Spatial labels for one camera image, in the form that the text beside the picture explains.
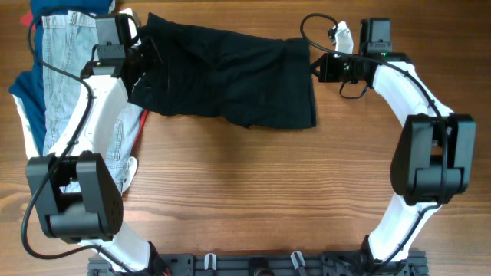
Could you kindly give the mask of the dark blue garment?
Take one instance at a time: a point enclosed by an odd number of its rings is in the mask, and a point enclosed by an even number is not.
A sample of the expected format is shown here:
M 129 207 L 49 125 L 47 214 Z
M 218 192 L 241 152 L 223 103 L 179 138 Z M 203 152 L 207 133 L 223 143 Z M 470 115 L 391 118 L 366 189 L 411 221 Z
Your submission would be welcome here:
M 35 15 L 50 9 L 58 8 L 61 15 L 66 15 L 68 9 L 80 9 L 91 14 L 108 14 L 114 10 L 115 1 L 113 0 L 31 0 L 30 11 Z M 32 132 L 39 151 L 44 145 L 44 135 L 46 134 L 44 103 L 44 87 L 42 80 L 42 65 L 34 62 L 32 69 L 21 72 L 10 86 L 8 92 L 13 96 L 21 98 L 27 118 L 31 124 Z

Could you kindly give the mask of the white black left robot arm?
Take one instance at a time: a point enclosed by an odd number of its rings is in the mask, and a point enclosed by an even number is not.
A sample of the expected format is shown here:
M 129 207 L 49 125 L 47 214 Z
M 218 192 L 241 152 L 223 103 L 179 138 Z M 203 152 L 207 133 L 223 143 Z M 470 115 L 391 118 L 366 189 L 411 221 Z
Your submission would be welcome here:
M 21 224 L 21 242 L 31 256 L 53 260 L 94 250 L 112 268 L 130 275 L 169 275 L 155 246 L 125 222 L 122 196 L 104 162 L 112 129 L 143 73 L 162 59 L 150 38 L 134 47 L 124 42 L 97 46 L 77 81 L 81 98 L 62 137 L 47 156 L 26 166 L 31 200 Z M 44 235 L 77 248 L 56 255 L 36 252 L 28 222 L 36 212 Z

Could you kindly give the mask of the red garment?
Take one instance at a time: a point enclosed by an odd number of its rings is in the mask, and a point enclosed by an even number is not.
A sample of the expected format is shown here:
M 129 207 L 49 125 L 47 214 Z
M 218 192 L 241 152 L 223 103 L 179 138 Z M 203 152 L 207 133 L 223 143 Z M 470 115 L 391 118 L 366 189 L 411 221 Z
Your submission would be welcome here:
M 28 27 L 33 20 L 33 14 L 31 11 L 28 11 L 25 15 L 20 18 L 20 23 L 25 27 Z

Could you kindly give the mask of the black shorts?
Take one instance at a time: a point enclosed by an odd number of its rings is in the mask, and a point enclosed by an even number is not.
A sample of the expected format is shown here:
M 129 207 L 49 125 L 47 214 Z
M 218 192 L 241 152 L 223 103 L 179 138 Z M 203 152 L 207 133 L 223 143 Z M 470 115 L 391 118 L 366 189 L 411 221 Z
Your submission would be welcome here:
M 153 40 L 162 61 L 135 84 L 132 104 L 164 116 L 224 117 L 241 127 L 315 127 L 304 39 L 181 25 L 155 14 L 141 34 Z

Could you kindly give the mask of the white garment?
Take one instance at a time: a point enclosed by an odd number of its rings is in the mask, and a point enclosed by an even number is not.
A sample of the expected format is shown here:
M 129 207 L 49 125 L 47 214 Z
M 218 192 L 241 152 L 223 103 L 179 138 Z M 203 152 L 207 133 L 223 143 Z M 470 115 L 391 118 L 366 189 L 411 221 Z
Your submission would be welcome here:
M 15 95 L 13 95 L 12 97 L 14 99 L 16 109 L 21 120 L 21 127 L 24 137 L 24 143 L 25 143 L 25 154 L 27 156 L 27 159 L 40 157 L 41 154 L 35 142 L 31 124 L 29 123 L 29 120 L 27 118 L 25 106 L 21 98 L 16 97 Z

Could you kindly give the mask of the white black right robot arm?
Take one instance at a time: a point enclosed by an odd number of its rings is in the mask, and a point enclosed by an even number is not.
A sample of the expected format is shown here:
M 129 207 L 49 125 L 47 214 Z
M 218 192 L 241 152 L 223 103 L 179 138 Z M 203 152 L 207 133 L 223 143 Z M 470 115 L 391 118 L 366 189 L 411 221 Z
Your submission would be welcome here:
M 365 81 L 400 121 L 402 133 L 390 165 L 394 194 L 361 249 L 365 271 L 393 270 L 406 262 L 430 217 L 466 191 L 476 122 L 435 98 L 403 53 L 323 54 L 311 64 L 311 73 L 326 83 Z

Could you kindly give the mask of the light blue denim shorts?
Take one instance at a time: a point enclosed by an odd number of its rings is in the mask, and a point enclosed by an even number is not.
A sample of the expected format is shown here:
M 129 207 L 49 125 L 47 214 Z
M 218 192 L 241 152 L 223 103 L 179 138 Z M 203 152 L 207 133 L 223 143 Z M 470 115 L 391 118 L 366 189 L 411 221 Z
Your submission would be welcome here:
M 43 61 L 79 76 L 90 60 L 92 47 L 98 43 L 95 20 L 80 12 L 51 15 L 43 18 Z M 44 101 L 46 106 L 42 154 L 60 139 L 74 111 L 81 84 L 46 67 L 43 68 Z M 121 193 L 126 192 L 137 171 L 137 159 L 131 156 L 140 130 L 143 109 L 127 103 L 114 125 L 105 163 Z

